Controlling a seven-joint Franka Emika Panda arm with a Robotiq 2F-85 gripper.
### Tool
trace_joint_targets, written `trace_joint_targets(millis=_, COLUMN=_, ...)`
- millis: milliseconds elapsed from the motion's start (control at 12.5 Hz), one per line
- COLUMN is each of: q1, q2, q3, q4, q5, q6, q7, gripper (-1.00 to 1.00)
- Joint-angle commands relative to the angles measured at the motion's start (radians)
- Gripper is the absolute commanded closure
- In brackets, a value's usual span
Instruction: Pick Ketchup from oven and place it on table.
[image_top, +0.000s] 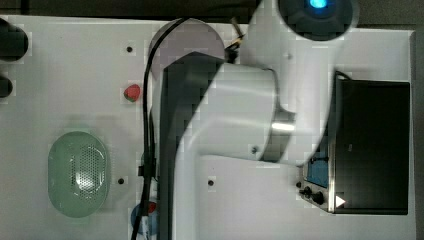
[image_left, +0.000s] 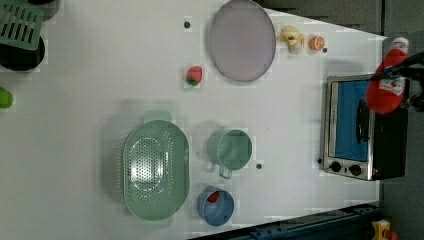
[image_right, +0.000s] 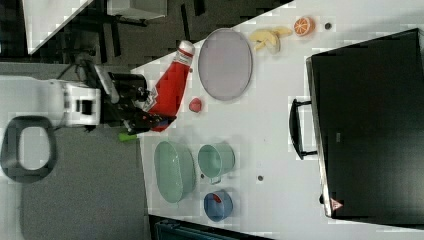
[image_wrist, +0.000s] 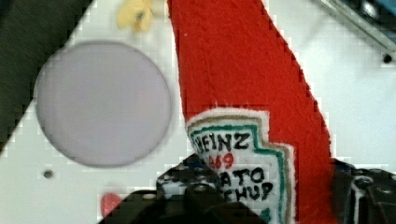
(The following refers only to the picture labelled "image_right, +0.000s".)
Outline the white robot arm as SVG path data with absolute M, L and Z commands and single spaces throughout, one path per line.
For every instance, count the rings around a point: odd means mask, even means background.
M 47 177 L 57 160 L 60 128 L 123 125 L 130 136 L 169 125 L 172 115 L 148 112 L 136 104 L 152 93 L 146 81 L 94 77 L 83 82 L 1 77 L 1 176 L 18 183 Z

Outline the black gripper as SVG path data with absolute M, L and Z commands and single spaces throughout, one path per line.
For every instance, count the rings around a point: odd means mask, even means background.
M 163 131 L 176 120 L 176 116 L 146 113 L 135 102 L 144 102 L 148 92 L 141 97 L 124 97 L 118 93 L 111 80 L 102 92 L 100 123 L 110 127 L 126 126 L 130 134 Z

